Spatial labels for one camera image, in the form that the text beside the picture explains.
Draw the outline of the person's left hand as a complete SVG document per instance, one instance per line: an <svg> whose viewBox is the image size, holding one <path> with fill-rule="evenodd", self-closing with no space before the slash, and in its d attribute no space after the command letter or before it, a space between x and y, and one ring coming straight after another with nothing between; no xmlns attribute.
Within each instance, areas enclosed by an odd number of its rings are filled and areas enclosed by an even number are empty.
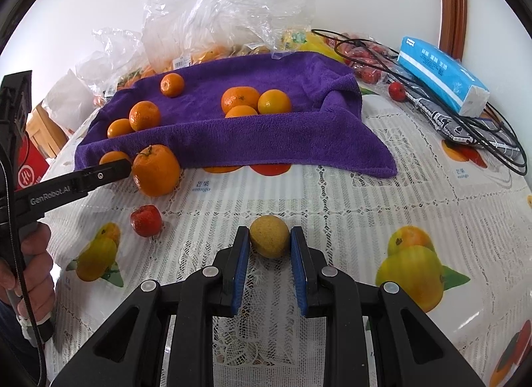
<svg viewBox="0 0 532 387"><path fill-rule="evenodd" d="M50 228L46 224L38 222L38 227L22 241L22 252L26 256L32 256L32 260L24 270L24 280L31 303L35 320L41 322L52 312L55 291L51 276L53 260L48 253L48 243L51 238ZM18 296L22 295L19 281L14 278L8 264L1 259L1 301L9 304L6 292L13 291ZM18 303L17 312L21 317L29 318L26 303L22 300Z"/></svg>

